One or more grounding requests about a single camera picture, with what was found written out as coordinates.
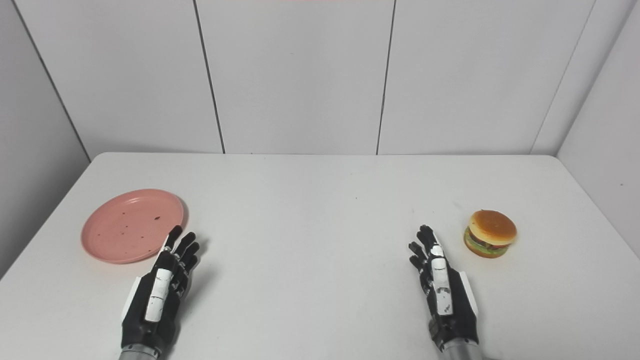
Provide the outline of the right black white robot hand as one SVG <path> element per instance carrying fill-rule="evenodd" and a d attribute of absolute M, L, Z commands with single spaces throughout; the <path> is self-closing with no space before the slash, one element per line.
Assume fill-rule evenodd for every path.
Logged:
<path fill-rule="evenodd" d="M 434 230 L 423 224 L 408 244 L 409 262 L 418 271 L 429 309 L 429 336 L 441 354 L 451 359 L 480 359 L 477 311 L 468 280 L 448 261 Z"/>

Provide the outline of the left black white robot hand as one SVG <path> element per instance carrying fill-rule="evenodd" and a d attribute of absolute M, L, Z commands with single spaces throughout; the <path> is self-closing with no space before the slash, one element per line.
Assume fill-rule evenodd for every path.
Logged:
<path fill-rule="evenodd" d="M 194 232 L 176 225 L 157 259 L 138 279 L 121 322 L 121 360 L 160 360 L 178 335 L 178 311 L 199 262 Z"/>

